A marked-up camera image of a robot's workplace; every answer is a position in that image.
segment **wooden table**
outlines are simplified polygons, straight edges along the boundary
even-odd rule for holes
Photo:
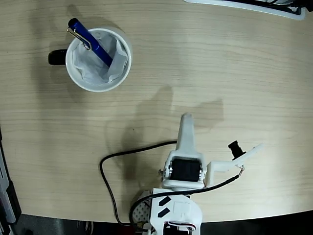
[[[227,145],[264,143],[234,183],[192,197],[204,221],[313,209],[313,14],[304,21],[182,0],[5,0],[0,3],[0,124],[23,213],[115,221],[102,157],[175,139],[191,112],[196,148],[230,160]],[[67,22],[117,26],[134,62],[107,93],[77,87],[50,51]],[[127,220],[142,189],[158,187],[174,146],[104,164]],[[237,169],[217,175],[217,182]]]

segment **black cable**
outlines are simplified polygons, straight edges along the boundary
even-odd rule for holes
[[[269,8],[286,8],[286,7],[300,7],[297,3],[292,2],[288,4],[274,4],[274,2],[265,2],[265,1],[258,1],[258,0],[226,0],[232,2],[239,2],[245,3],[250,5],[262,6],[262,7],[269,7]]]
[[[129,226],[129,224],[126,224],[126,223],[122,223],[118,217],[118,211],[117,211],[117,206],[116,206],[116,201],[115,201],[115,198],[114,198],[114,195],[113,195],[113,192],[112,192],[112,189],[109,185],[109,182],[104,174],[104,170],[103,170],[103,167],[102,167],[102,164],[105,160],[109,159],[109,158],[112,158],[112,157],[116,157],[116,156],[122,156],[122,155],[127,155],[127,154],[132,154],[132,153],[139,153],[139,152],[143,152],[143,151],[147,151],[147,150],[151,150],[151,149],[154,149],[154,148],[159,148],[159,147],[162,147],[162,146],[166,146],[166,145],[169,145],[169,144],[176,144],[177,141],[168,141],[168,142],[163,142],[163,143],[159,143],[159,144],[155,144],[155,145],[152,145],[152,146],[148,146],[148,147],[144,147],[144,148],[140,148],[140,149],[134,149],[134,150],[129,150],[129,151],[124,151],[124,152],[119,152],[119,153],[114,153],[114,154],[110,154],[106,157],[104,157],[101,161],[100,161],[100,172],[101,172],[101,175],[102,175],[102,178],[103,178],[103,181],[104,183],[106,184],[107,186],[107,189],[109,191],[109,194],[110,194],[110,197],[111,197],[111,200],[112,200],[112,204],[113,204],[113,211],[114,211],[114,216],[116,218],[116,221],[122,225],[122,226]]]
[[[165,196],[174,196],[174,195],[185,195],[185,194],[195,194],[195,193],[202,193],[202,192],[209,192],[209,191],[212,191],[212,190],[215,190],[215,189],[218,189],[220,187],[223,187],[225,185],[228,185],[229,183],[237,180],[240,176],[240,174],[242,173],[242,170],[240,171],[240,173],[238,175],[235,175],[234,177],[218,184],[218,185],[214,185],[212,187],[209,187],[209,188],[202,188],[202,189],[195,189],[195,190],[186,190],[186,191],[172,191],[172,192],[161,192],[161,193],[156,193],[156,194],[151,194],[149,196],[146,196],[146,197],[143,197],[143,198],[140,198],[139,200],[137,200],[131,207],[130,211],[129,211],[129,221],[131,223],[131,225],[133,226],[133,228],[136,230],[136,231],[142,231],[142,232],[147,232],[146,229],[142,229],[142,228],[139,228],[137,226],[137,224],[134,222],[134,219],[133,219],[133,212],[134,210],[136,209],[136,207],[146,201],[146,200],[149,200],[149,199],[153,199],[153,198],[157,198],[157,197],[165,197]]]
[[[159,143],[159,144],[155,144],[155,145],[152,145],[152,146],[148,146],[148,147],[144,147],[144,148],[140,148],[140,149],[134,149],[134,150],[129,150],[129,151],[123,151],[123,152],[119,152],[119,153],[114,153],[114,154],[110,154],[106,157],[104,157],[101,161],[100,161],[100,172],[101,172],[101,175],[102,175],[102,178],[103,178],[103,181],[104,183],[106,184],[107,186],[107,189],[109,191],[109,194],[110,194],[110,197],[111,197],[111,200],[112,200],[112,204],[113,204],[113,211],[114,211],[114,216],[116,218],[116,221],[122,225],[122,226],[129,226],[129,224],[126,224],[126,223],[122,223],[118,217],[118,211],[117,211],[117,205],[116,205],[116,201],[115,201],[115,198],[114,198],[114,195],[113,195],[113,192],[112,192],[112,189],[109,185],[109,182],[107,180],[107,178],[105,177],[105,174],[104,174],[104,170],[103,170],[103,162],[109,158],[112,158],[112,157],[117,157],[117,156],[122,156],[122,155],[127,155],[127,154],[133,154],[133,153],[139,153],[139,152],[143,152],[143,151],[147,151],[147,150],[151,150],[151,149],[154,149],[154,148],[158,148],[158,147],[162,147],[162,146],[166,146],[166,145],[170,145],[170,144],[176,144],[177,141],[168,141],[168,142],[163,142],[163,143]],[[143,197],[143,198],[140,198],[139,200],[137,200],[132,206],[131,206],[131,209],[129,211],[129,221],[131,223],[131,225],[136,229],[136,231],[143,231],[143,232],[147,232],[146,229],[142,229],[142,228],[139,228],[137,226],[137,224],[134,222],[134,219],[133,219],[133,212],[134,210],[136,209],[136,207],[142,203],[142,202],[145,202],[146,200],[149,200],[149,199],[153,199],[153,198],[157,198],[157,197],[164,197],[164,196],[174,196],[174,195],[191,195],[191,194],[195,194],[195,193],[202,193],[202,192],[209,192],[209,191],[212,191],[212,190],[215,190],[215,189],[218,189],[220,187],[223,187],[225,185],[228,185],[229,183],[235,181],[236,179],[239,178],[239,176],[241,175],[243,170],[240,171],[240,173],[218,185],[214,185],[212,187],[209,187],[209,188],[202,188],[202,189],[195,189],[195,190],[186,190],[186,191],[172,191],[172,192],[162,192],[162,193],[156,193],[156,194],[151,194],[149,196],[146,196],[146,197]]]
[[[269,4],[274,4],[275,2],[277,2],[278,0],[274,0],[274,1],[271,1],[269,2]]]

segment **white tissue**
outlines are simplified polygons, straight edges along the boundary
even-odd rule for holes
[[[91,34],[113,59],[110,68],[92,50],[85,49],[82,42],[73,50],[73,65],[86,82],[94,85],[109,83],[122,75],[128,55],[112,34],[105,31],[93,31]]]

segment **mug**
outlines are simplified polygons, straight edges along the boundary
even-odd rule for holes
[[[110,27],[106,26],[104,28],[93,28],[89,29],[89,32],[93,31],[105,31],[109,34],[112,34],[114,37],[116,37],[121,44],[124,46],[125,51],[128,55],[128,61],[125,65],[124,71],[121,76],[118,78],[114,79],[113,81],[109,83],[103,83],[101,85],[95,85],[92,83],[86,82],[83,78],[79,70],[73,65],[72,62],[72,55],[73,55],[73,50],[77,48],[79,43],[81,42],[79,39],[75,38],[68,46],[67,49],[61,49],[61,50],[54,50],[52,51],[49,56],[48,56],[48,62],[51,65],[65,65],[67,68],[67,72],[73,82],[90,92],[107,92],[110,91],[117,86],[119,86],[127,77],[131,65],[132,65],[132,60],[133,60],[133,48],[130,40],[127,38],[126,34],[121,31],[118,28],[115,27]]]

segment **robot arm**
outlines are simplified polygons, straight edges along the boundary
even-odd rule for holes
[[[171,151],[162,173],[162,187],[152,194],[186,191],[211,187],[214,172],[226,172],[232,167],[243,167],[244,161],[260,150],[260,144],[245,153],[235,141],[228,146],[232,161],[211,161],[208,165],[203,154],[195,150],[194,122],[190,114],[181,117],[176,150]],[[199,206],[185,195],[157,197],[151,200],[149,223],[144,235],[200,235],[202,212]]]

